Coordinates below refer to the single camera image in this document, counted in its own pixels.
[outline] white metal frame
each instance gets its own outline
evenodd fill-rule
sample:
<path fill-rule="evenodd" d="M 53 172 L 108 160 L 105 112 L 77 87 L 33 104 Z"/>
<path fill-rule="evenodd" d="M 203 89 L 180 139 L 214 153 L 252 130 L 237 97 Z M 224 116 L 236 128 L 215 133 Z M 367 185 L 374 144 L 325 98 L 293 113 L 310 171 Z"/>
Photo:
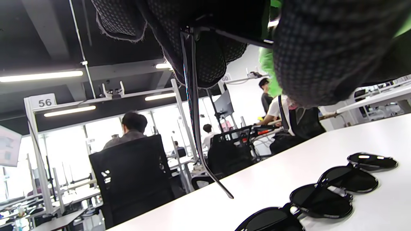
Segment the white metal frame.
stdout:
<path fill-rule="evenodd" d="M 198 159 L 195 150 L 196 147 L 194 145 L 194 140 L 191 135 L 191 132 L 189 130 L 189 126 L 187 123 L 187 120 L 184 116 L 184 111 L 182 108 L 182 100 L 180 93 L 178 91 L 178 85 L 175 79 L 171 80 L 172 87 L 171 88 L 164 88 L 164 89 L 157 89 L 157 90 L 150 90 L 150 91 L 145 91 L 145 92 L 137 92 L 137 93 L 132 93 L 132 94 L 124 94 L 121 95 L 121 98 L 129 98 L 129 97 L 135 97 L 135 96 L 141 96 L 141 95 L 148 95 L 148 94 L 153 94 L 153 93 L 158 93 L 158 92 L 165 92 L 165 91 L 173 91 L 175 92 L 175 99 L 177 100 L 177 107 L 178 110 L 180 111 L 180 115 L 184 124 L 184 127 L 186 129 L 188 138 L 189 138 L 189 143 L 191 150 L 193 150 L 193 155 L 195 160 Z M 50 199 L 50 191 L 48 189 L 48 182 L 47 182 L 47 174 L 46 170 L 44 167 L 43 159 L 40 154 L 40 149 L 38 145 L 39 141 L 39 133 L 38 133 L 38 128 L 37 128 L 37 122 L 36 122 L 36 117 L 35 114 L 38 112 L 42 111 L 50 111 L 50 110 L 56 110 L 56 109 L 65 109 L 68 107 L 77 107 L 79 105 L 85 105 L 85 104 L 95 104 L 95 103 L 100 103 L 100 102 L 105 102 L 105 101 L 110 101 L 113 100 L 112 97 L 105 97 L 105 98 L 98 98 L 98 99 L 91 99 L 87 101 L 80 101 L 80 102 L 72 102 L 72 103 L 67 103 L 67 104 L 58 104 L 54 106 L 48 106 L 48 107 L 42 107 L 42 108 L 33 108 L 33 105 L 30 102 L 30 98 L 24 98 L 24 105 L 25 105 L 25 111 L 28 119 L 28 126 L 29 126 L 29 132 L 30 136 L 33 141 L 33 146 L 34 146 L 34 153 L 36 156 L 36 161 L 37 161 L 37 167 L 39 170 L 39 181 L 40 181 L 40 187 L 42 190 L 43 194 L 43 200 L 44 200 L 44 206 L 46 208 L 47 213 L 52 213 L 53 212 L 53 206 L 51 204 L 51 199 Z M 62 201 L 61 195 L 58 194 L 58 199 L 59 201 Z"/>

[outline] black shirt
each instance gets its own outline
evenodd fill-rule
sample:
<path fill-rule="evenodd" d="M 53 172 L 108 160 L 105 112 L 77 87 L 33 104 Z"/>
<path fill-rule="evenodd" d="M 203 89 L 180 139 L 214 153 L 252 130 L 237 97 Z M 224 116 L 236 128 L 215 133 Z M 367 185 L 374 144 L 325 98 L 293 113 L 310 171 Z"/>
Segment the black shirt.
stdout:
<path fill-rule="evenodd" d="M 268 95 L 268 93 L 263 93 L 263 95 L 261 96 L 261 103 L 263 103 L 263 108 L 264 111 L 268 112 L 268 108 L 270 107 L 272 101 L 272 97 Z"/>

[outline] computer monitor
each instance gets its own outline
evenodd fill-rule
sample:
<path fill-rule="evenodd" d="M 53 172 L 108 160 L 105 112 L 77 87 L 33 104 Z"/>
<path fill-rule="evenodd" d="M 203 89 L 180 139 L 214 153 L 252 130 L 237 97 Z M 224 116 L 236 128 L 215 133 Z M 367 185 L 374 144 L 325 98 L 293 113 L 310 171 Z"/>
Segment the computer monitor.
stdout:
<path fill-rule="evenodd" d="M 219 119 L 223 120 L 234 112 L 233 104 L 231 103 L 230 93 L 226 90 L 220 98 L 215 102 L 215 112 L 218 113 Z"/>

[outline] black hair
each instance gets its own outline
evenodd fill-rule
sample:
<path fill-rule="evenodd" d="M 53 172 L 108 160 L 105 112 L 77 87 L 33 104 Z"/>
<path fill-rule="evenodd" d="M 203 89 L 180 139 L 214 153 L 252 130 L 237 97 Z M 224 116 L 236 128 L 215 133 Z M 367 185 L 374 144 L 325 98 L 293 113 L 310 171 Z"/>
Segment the black hair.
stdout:
<path fill-rule="evenodd" d="M 266 85 L 267 83 L 269 83 L 268 78 L 263 78 L 261 79 L 261 81 L 258 83 L 258 86 L 260 86 L 260 88 L 262 89 L 264 85 Z"/>
<path fill-rule="evenodd" d="M 203 126 L 203 130 L 207 133 L 211 132 L 211 128 L 212 128 L 211 124 L 206 124 L 206 125 Z"/>
<path fill-rule="evenodd" d="M 121 123 L 128 128 L 128 130 L 137 130 L 144 133 L 145 127 L 147 126 L 147 118 L 136 111 L 127 112 Z"/>

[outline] number sign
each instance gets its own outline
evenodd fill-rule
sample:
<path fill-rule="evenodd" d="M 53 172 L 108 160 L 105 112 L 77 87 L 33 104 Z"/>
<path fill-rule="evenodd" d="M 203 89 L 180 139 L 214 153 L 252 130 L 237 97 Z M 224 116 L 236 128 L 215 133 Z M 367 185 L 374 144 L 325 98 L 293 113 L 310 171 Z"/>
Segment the number sign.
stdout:
<path fill-rule="evenodd" d="M 32 108 L 41 108 L 56 105 L 54 93 L 30 96 Z"/>

